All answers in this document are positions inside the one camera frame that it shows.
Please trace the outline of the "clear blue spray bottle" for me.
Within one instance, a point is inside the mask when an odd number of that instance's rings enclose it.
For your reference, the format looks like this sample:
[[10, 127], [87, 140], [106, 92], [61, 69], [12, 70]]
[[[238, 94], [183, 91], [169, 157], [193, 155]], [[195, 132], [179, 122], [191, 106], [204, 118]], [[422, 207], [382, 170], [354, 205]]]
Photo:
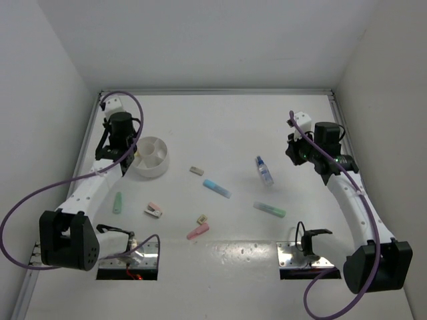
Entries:
[[274, 184], [274, 180], [271, 176], [268, 166], [264, 163], [263, 159], [260, 156], [256, 157], [256, 165], [258, 167], [260, 177], [264, 184], [268, 187], [271, 187]]

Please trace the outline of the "white rectangular eraser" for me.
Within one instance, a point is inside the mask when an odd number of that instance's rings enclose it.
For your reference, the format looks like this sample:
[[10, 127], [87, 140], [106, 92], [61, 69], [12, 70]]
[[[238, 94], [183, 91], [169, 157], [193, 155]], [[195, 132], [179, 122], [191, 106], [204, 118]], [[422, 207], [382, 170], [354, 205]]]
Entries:
[[202, 176], [204, 174], [204, 170], [197, 168], [197, 167], [190, 167], [189, 169], [190, 172], [195, 173], [196, 175]]

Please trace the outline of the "green highlighter clear cap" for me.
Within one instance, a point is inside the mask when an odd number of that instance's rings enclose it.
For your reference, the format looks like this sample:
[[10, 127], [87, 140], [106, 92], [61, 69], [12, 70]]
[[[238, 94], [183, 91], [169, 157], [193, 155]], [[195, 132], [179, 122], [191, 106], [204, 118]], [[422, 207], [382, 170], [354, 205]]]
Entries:
[[283, 209], [267, 205], [265, 203], [261, 203], [259, 201], [255, 201], [253, 207], [257, 210], [263, 211], [265, 213], [269, 213], [270, 215], [274, 215], [279, 218], [284, 218], [286, 216], [286, 211]]

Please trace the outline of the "blue highlighter pen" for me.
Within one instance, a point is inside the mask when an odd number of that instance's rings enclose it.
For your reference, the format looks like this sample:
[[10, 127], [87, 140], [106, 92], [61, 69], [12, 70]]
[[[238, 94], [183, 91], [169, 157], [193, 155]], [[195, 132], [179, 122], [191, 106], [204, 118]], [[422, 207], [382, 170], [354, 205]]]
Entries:
[[224, 189], [223, 187], [219, 186], [217, 183], [214, 183], [209, 179], [205, 179], [203, 181], [203, 186], [216, 192], [217, 194], [220, 194], [221, 196], [227, 199], [229, 199], [232, 196], [232, 193], [230, 191], [228, 191], [227, 189]]

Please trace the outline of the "small yellow eraser block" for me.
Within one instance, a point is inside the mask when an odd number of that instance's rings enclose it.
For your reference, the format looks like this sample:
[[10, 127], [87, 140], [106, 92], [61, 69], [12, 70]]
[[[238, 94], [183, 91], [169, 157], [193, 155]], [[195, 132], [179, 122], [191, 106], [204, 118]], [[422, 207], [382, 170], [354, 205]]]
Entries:
[[197, 222], [202, 225], [203, 223], [205, 223], [207, 221], [207, 217], [205, 215], [201, 215], [198, 219]]

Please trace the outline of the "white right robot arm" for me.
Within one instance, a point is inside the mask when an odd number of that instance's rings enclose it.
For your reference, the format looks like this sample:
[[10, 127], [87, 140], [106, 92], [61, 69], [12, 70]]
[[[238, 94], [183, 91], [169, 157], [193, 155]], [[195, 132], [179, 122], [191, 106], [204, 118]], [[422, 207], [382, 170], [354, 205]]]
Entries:
[[413, 251], [383, 224], [363, 186], [351, 155], [342, 153], [342, 126], [331, 122], [288, 121], [286, 155], [295, 166], [311, 163], [336, 199], [350, 228], [353, 243], [333, 239], [328, 229], [305, 230], [300, 251], [306, 257], [327, 258], [344, 276], [349, 290], [391, 291], [403, 288]]

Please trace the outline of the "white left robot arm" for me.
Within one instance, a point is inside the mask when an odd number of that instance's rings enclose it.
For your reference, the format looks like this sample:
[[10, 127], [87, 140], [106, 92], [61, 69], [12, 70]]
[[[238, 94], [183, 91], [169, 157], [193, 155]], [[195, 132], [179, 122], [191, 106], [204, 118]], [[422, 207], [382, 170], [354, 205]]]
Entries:
[[91, 270], [107, 257], [124, 254], [132, 231], [94, 223], [95, 215], [112, 187], [130, 168], [137, 132], [130, 113], [120, 111], [105, 119], [104, 132], [91, 168], [71, 196], [39, 219], [41, 261], [50, 267]]

